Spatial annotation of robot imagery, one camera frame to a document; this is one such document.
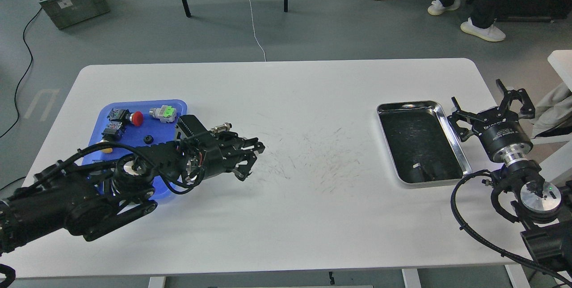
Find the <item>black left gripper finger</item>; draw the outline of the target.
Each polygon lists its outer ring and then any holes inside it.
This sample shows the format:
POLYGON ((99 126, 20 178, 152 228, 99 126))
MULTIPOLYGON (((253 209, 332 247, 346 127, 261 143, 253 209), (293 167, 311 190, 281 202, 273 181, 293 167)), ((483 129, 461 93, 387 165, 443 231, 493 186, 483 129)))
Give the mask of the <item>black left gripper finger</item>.
POLYGON ((247 157, 263 153, 265 145, 258 138, 246 139, 238 135, 225 135, 223 137, 224 157, 247 157))
POLYGON ((242 151, 237 158, 232 172, 236 178, 243 182, 251 174, 252 166, 257 160, 258 151, 242 151))

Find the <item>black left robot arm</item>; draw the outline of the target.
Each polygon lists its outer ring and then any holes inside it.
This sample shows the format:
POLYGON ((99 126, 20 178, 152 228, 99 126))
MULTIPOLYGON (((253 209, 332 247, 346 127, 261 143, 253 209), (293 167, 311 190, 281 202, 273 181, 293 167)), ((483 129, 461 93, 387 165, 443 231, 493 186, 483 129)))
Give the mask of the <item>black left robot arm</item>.
POLYGON ((143 147, 97 143, 35 174, 30 186, 1 200, 1 253, 59 229, 94 241, 149 213, 155 177, 177 195, 203 180, 233 173, 243 181, 265 146, 225 123, 206 129, 195 115, 182 115, 174 139, 143 147))

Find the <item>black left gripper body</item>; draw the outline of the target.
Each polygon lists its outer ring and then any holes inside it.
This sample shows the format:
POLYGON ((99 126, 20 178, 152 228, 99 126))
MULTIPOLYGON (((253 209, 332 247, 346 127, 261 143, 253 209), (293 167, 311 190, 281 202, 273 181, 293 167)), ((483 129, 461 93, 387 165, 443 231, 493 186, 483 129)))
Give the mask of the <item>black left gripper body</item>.
POLYGON ((242 139, 192 139, 188 159, 188 186, 223 173, 242 180, 242 139))

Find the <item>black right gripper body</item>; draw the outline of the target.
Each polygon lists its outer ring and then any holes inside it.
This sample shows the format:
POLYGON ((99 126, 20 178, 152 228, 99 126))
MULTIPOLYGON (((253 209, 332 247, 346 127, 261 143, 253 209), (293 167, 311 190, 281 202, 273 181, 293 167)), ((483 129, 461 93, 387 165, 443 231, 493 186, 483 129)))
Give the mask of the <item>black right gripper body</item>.
POLYGON ((531 151, 533 144, 523 131, 517 113, 510 110, 501 113, 497 109, 489 109, 477 115, 482 121, 474 121, 474 134, 480 140, 490 161, 503 162, 511 149, 522 154, 531 151))

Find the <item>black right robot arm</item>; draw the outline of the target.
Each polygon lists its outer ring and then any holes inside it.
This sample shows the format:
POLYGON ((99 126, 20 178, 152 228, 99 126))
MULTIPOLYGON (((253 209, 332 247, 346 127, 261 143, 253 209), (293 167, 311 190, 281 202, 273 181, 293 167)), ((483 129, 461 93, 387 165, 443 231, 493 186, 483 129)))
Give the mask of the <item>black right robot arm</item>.
POLYGON ((465 231, 478 243, 509 258, 515 263, 560 280, 560 286, 571 286, 562 272, 571 274, 571 221, 558 221, 563 213, 571 213, 571 182, 556 186, 541 176, 541 166, 527 157, 533 143, 521 127, 521 119, 533 119, 535 106, 525 89, 509 90, 501 80, 496 85, 503 93, 500 105, 472 113, 460 108, 452 97, 454 111, 448 121, 456 137, 464 142, 476 136, 497 170, 478 170, 455 185, 450 197, 452 214, 465 231), (525 258, 491 243, 477 233, 463 218, 456 204, 460 186, 481 177, 492 188, 490 200, 494 210, 511 223, 520 223, 520 233, 530 254, 525 258))

